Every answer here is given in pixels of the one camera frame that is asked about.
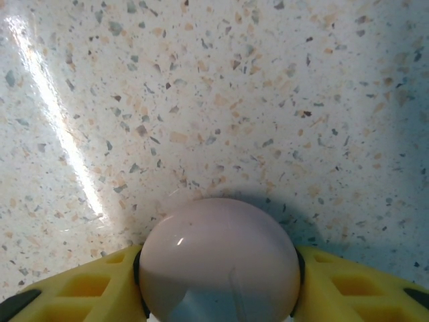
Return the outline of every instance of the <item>orange speck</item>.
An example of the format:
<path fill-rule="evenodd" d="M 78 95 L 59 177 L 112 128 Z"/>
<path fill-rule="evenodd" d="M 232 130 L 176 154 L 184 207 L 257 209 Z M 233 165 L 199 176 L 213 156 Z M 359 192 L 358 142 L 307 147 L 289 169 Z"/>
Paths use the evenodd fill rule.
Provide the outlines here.
<path fill-rule="evenodd" d="M 227 102 L 228 100 L 219 93 L 217 93 L 216 96 L 214 97 L 214 104 L 217 106 L 225 105 Z"/>
<path fill-rule="evenodd" d="M 184 144 L 186 141 L 188 141 L 187 135 L 176 131 L 170 133 L 170 142 Z"/>

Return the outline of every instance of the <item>white ball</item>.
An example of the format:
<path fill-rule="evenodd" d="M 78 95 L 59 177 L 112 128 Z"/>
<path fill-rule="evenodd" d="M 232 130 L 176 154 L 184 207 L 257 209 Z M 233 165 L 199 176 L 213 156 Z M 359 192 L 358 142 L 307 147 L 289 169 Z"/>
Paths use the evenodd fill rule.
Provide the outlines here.
<path fill-rule="evenodd" d="M 160 321 L 283 321 L 300 289 L 286 232 L 232 199 L 196 201 L 159 222 L 141 251 L 139 280 Z"/>

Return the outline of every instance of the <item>rectangular hole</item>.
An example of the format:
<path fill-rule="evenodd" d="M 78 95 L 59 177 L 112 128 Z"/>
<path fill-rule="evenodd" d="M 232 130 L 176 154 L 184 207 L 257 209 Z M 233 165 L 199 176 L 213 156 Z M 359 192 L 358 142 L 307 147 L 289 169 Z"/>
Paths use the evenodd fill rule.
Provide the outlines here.
<path fill-rule="evenodd" d="M 110 281 L 109 276 L 81 274 L 70 280 L 60 297 L 100 297 Z"/>
<path fill-rule="evenodd" d="M 355 307 L 364 322 L 414 322 L 399 307 Z"/>
<path fill-rule="evenodd" d="M 334 276 L 332 282 L 345 296 L 374 296 L 383 295 L 383 292 L 366 276 Z"/>
<path fill-rule="evenodd" d="M 48 305 L 42 314 L 33 316 L 32 321 L 45 322 L 83 322 L 90 313 L 91 306 L 79 305 Z"/>
<path fill-rule="evenodd" d="M 320 254 L 314 255 L 314 259 L 318 263 L 332 263 L 332 260 L 330 258 L 327 258 L 326 256 Z"/>
<path fill-rule="evenodd" d="M 125 257 L 125 254 L 124 253 L 120 253 L 120 254 L 114 255 L 111 258 L 109 258 L 106 261 L 106 263 L 108 263 L 108 264 L 122 263 L 124 257 Z"/>

